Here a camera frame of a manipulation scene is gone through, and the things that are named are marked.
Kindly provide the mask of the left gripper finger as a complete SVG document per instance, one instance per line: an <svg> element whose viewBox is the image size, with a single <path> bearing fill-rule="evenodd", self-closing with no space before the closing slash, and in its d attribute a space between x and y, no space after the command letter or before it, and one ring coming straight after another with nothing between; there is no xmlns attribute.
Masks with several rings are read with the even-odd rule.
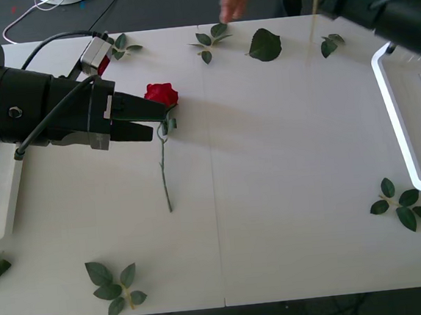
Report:
<svg viewBox="0 0 421 315"><path fill-rule="evenodd" d="M112 119L131 122L163 121L165 119L165 105L136 95L114 92Z"/></svg>
<svg viewBox="0 0 421 315"><path fill-rule="evenodd" d="M153 139L151 126L127 120L113 120L110 136L113 142L150 142Z"/></svg>

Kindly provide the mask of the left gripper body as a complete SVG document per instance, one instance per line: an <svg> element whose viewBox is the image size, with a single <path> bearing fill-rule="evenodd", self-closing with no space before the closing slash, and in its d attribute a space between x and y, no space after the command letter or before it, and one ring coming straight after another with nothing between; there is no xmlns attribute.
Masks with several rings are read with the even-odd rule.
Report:
<svg viewBox="0 0 421 315"><path fill-rule="evenodd" d="M109 106L115 83L104 81L99 75L92 75L80 82L50 77L44 88L46 112L83 84L61 111L48 124L48 140L52 145L87 145L92 149L109 149L110 119L104 117Z"/></svg>

